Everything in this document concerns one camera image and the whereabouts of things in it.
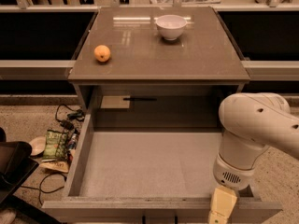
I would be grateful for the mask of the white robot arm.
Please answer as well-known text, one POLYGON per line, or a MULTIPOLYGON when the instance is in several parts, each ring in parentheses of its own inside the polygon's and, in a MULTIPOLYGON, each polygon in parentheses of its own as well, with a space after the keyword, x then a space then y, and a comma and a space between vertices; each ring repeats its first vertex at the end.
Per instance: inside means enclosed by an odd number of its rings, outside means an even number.
POLYGON ((299 118, 286 99, 275 93, 235 93, 219 106, 223 134, 213 165, 220 184, 211 199, 208 224, 227 224, 254 175, 257 160, 269 147, 299 158, 299 118))

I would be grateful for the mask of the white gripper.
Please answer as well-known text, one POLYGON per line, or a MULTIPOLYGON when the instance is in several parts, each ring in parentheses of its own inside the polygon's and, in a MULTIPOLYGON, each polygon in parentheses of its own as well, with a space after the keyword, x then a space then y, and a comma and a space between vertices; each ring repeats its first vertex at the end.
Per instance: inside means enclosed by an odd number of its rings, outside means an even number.
POLYGON ((216 187, 211 198, 208 224, 227 224, 232 214, 237 196, 235 190, 245 189, 253 177, 254 170, 236 169, 220 155, 213 165, 213 175, 222 186, 216 187))

